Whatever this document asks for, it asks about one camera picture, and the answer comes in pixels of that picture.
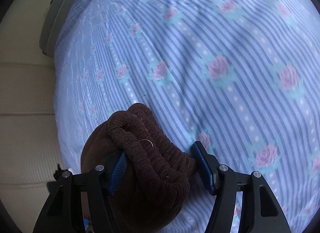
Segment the white louvered wardrobe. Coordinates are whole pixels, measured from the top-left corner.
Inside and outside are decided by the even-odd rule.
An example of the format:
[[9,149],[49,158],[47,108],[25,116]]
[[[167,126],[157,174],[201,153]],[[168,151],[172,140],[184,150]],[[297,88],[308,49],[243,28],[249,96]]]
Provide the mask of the white louvered wardrobe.
[[1,201],[32,232],[62,165],[53,109],[54,62],[39,47],[51,0],[14,0],[1,22]]

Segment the dark brown pants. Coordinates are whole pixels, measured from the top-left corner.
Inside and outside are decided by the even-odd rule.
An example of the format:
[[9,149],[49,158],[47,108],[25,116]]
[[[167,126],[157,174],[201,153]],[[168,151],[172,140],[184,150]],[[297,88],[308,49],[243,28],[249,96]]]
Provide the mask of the dark brown pants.
[[93,131],[82,150],[81,171],[105,163],[116,150],[127,158],[119,189],[109,201],[116,232],[158,232],[180,213],[195,160],[166,137],[141,103],[115,112]]

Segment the blue floral bed sheet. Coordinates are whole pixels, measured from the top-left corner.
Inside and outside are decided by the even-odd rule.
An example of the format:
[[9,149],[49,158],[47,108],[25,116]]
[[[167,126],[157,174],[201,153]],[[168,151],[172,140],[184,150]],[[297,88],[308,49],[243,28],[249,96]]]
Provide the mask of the blue floral bed sheet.
[[55,118],[80,172],[93,130],[140,102],[187,152],[260,171],[292,232],[319,209],[319,12],[311,0],[75,0],[57,39]]

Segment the grey padded headboard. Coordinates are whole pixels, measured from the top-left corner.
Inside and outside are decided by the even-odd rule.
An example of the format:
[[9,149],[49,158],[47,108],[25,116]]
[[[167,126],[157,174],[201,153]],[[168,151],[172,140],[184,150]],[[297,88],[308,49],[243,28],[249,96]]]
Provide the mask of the grey padded headboard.
[[58,35],[74,2],[75,0],[51,0],[50,2],[39,40],[43,54],[50,58],[54,58]]

